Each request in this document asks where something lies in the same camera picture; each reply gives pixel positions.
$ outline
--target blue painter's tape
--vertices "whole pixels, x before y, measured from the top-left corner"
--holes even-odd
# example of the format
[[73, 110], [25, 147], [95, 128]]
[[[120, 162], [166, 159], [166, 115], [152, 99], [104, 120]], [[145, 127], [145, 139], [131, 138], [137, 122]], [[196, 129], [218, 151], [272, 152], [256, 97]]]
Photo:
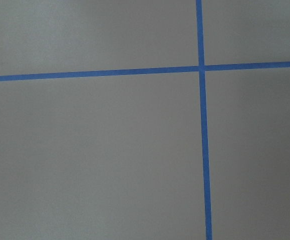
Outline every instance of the blue painter's tape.
[[81, 78], [81, 77], [101, 77], [101, 76], [121, 76], [121, 75], [141, 75], [141, 74], [164, 74], [164, 73], [186, 73], [198, 72], [198, 66], [173, 66], [173, 67], [155, 67], [138, 69], [119, 69], [119, 70], [99, 70], [99, 71], [76, 71], [76, 72], [56, 72], [56, 73], [38, 73], [22, 75], [0, 76], [0, 81], [17, 80], [37, 80], [37, 79], [59, 79], [59, 78]]
[[196, 19], [197, 19], [197, 39], [198, 39], [198, 64], [205, 66], [204, 56], [204, 31], [203, 31], [203, 13], [201, 0], [196, 0]]
[[197, 39], [198, 39], [198, 62], [199, 62], [199, 70], [200, 70], [199, 71], [199, 92], [200, 92], [200, 118], [201, 118], [202, 154], [203, 154], [206, 239], [212, 240], [208, 131], [207, 131], [207, 104], [206, 104], [206, 82], [205, 82], [205, 56], [204, 56], [204, 31], [203, 31], [203, 14], [202, 14], [201, 0], [196, 0], [196, 17], [197, 17]]
[[275, 69], [290, 68], [290, 61], [279, 62], [259, 62], [259, 63], [239, 63], [239, 64], [222, 64], [222, 65], [206, 65], [205, 71], [224, 71], [224, 70], [241, 70], [241, 69]]
[[211, 196], [210, 196], [208, 131], [207, 131], [206, 81], [205, 81], [205, 72], [204, 71], [199, 72], [199, 92], [200, 92], [201, 138], [202, 138], [202, 153], [203, 153], [206, 239], [212, 240]]

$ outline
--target vertical tape strip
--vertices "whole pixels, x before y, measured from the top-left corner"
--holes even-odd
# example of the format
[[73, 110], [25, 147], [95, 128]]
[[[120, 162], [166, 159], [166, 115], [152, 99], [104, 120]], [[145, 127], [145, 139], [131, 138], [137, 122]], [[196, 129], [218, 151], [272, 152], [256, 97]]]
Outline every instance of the vertical tape strip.
[[198, 65], [200, 67], [199, 93], [200, 93], [201, 138], [202, 138], [202, 153], [203, 153], [206, 239], [212, 240], [204, 34], [203, 34], [203, 14], [201, 0], [196, 0], [196, 17], [197, 17], [197, 40], [198, 40], [198, 63], [199, 63]]

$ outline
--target gray surface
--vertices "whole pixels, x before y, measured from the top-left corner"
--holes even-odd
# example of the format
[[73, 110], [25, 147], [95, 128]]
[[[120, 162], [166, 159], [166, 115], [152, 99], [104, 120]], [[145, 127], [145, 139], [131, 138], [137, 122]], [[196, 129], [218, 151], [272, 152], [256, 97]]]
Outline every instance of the gray surface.
[[203, 0], [205, 63], [290, 61], [290, 0]]
[[206, 79], [214, 239], [290, 239], [290, 68]]
[[204, 238], [197, 73], [0, 82], [0, 240]]
[[0, 0], [0, 75], [189, 65], [194, 0]]

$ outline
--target horizontal tape strip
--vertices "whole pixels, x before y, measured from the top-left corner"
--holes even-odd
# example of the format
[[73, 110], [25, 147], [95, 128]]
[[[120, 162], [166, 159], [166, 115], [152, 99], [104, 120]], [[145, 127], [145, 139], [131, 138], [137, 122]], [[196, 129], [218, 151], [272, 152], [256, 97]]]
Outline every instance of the horizontal tape strip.
[[22, 75], [0, 76], [0, 81], [17, 80], [37, 80], [37, 79], [59, 79], [59, 78], [80, 78], [80, 77], [101, 77], [101, 76], [121, 76], [121, 75], [141, 75], [141, 74], [165, 74], [165, 73], [186, 73], [198, 72], [198, 66], [172, 66], [154, 67], [138, 69], [119, 69], [119, 70], [99, 70], [99, 71], [75, 71], [75, 72], [56, 72], [56, 73], [37, 73]]
[[284, 62], [263, 62], [263, 63], [238, 63], [222, 65], [200, 66], [171, 66], [154, 68], [135, 68], [118, 70], [99, 70], [99, 71], [73, 71], [73, 72], [53, 72], [37, 74], [20, 74], [0, 76], [1, 81], [17, 80], [37, 80], [37, 79], [61, 79], [61, 78], [82, 78], [82, 77], [101, 77], [101, 76], [122, 76], [122, 75], [141, 75], [141, 74], [167, 74], [167, 73], [187, 73], [199, 71], [225, 71], [243, 69], [271, 69], [271, 68], [290, 68], [290, 61]]
[[259, 63], [238, 63], [238, 64], [222, 64], [222, 65], [206, 65], [205, 71], [224, 71], [224, 70], [243, 70], [243, 69], [275, 69], [290, 68], [290, 61], [278, 62], [259, 62]]

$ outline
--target blue tape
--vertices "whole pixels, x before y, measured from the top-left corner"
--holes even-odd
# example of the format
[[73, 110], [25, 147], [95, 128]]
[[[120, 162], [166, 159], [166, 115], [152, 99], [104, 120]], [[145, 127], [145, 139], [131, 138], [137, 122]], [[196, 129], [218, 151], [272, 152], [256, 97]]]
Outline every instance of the blue tape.
[[222, 65], [206, 65], [205, 71], [224, 71], [224, 70], [241, 70], [241, 69], [276, 69], [290, 68], [290, 61], [279, 62], [263, 62], [263, 63], [239, 63], [239, 64], [222, 64]]
[[198, 66], [172, 66], [155, 68], [119, 69], [119, 70], [99, 70], [99, 71], [75, 71], [75, 72], [55, 72], [22, 75], [0, 76], [0, 81], [17, 80], [37, 80], [37, 79], [59, 79], [59, 78], [81, 78], [81, 77], [101, 77], [101, 76], [121, 76], [121, 75], [141, 75], [141, 74], [166, 74], [166, 73], [186, 73], [198, 72]]
[[203, 34], [204, 31], [203, 31], [203, 14], [201, 0], [196, 0], [196, 17], [197, 17], [197, 40], [198, 40], [198, 63], [200, 66], [199, 93], [200, 93], [201, 140], [202, 140], [202, 155], [203, 155], [203, 176], [204, 176], [205, 226], [206, 226], [206, 239], [212, 240], [205, 55], [204, 55], [204, 34]]

